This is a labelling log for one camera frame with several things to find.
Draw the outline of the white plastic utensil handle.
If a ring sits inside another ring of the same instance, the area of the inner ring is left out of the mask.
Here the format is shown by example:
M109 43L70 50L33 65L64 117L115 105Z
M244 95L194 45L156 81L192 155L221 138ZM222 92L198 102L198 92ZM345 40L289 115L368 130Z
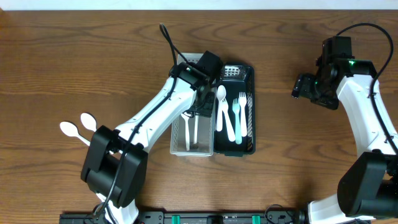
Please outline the white plastic utensil handle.
M190 132L189 132L189 115L183 113L181 114L182 118L185 121L185 147L186 150L189 151L190 150Z
M199 120L199 115L195 115L195 124L194 124L194 138L193 138L193 143L198 144L198 120Z

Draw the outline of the white plastic spoon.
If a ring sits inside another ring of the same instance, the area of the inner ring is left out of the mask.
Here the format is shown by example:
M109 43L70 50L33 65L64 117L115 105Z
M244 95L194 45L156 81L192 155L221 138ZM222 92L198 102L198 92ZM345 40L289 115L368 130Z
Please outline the white plastic spoon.
M223 85L220 85L217 88L216 98L218 100L218 111L216 116L216 131L220 132L223 129L223 122L222 122L222 107L221 102L226 97L226 89Z
M95 120L93 115L91 115L89 113L82 113L80 115L80 120L81 120L82 125L86 129L88 129L88 130L90 130L92 132L96 132L96 130L97 130L97 122L96 122L96 120Z
M76 127L75 124L73 124L69 121L62 121L60 123L60 129L68 137L76 137L79 140L81 140L84 144L86 144L87 146L90 145L89 140L85 139L83 136L80 135L78 128Z

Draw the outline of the pale green plastic fork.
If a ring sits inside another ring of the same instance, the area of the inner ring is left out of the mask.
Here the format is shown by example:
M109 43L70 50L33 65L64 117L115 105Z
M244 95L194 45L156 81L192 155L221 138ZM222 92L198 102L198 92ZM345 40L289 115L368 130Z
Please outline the pale green plastic fork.
M234 120L235 120L235 142L236 144L241 144L243 139L241 135L241 125L240 125L240 120L239 120L239 112L240 112L240 106L238 102L238 98L235 98L233 100L233 113L234 113Z

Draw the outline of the white plastic fork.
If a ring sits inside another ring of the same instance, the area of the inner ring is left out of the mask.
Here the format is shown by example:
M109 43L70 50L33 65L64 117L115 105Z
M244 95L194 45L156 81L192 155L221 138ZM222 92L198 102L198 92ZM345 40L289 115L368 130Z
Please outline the white plastic fork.
M247 122L246 122L246 104L247 104L247 98L245 92L240 92L239 93L239 105L241 109L241 135L242 137L246 137L248 134L247 131Z
M227 102L226 98L223 98L223 100L221 101L221 109L224 114L224 118L225 118L225 122L226 122L226 131L227 131L228 139L230 142L233 142L236 140L236 138L235 138L234 130L233 130L231 120L229 117L228 102Z

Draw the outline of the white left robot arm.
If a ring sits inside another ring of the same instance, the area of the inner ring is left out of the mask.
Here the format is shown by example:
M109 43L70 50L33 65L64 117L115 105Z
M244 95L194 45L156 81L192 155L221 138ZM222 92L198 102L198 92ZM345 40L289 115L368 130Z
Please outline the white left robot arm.
M136 115L114 129L100 126L92 135L81 179L101 203L85 223L134 223L135 199L146 179L149 151L163 132L184 113L213 108L214 91L170 77Z

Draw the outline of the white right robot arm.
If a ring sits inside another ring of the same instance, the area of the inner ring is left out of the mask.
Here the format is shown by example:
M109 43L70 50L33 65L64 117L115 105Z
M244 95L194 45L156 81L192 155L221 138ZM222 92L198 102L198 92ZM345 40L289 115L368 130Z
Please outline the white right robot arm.
M294 98L335 110L343 105L351 125L357 160L340 179L336 194L312 201L309 223L365 222L397 218L397 131L379 92L369 60L337 58L300 74Z

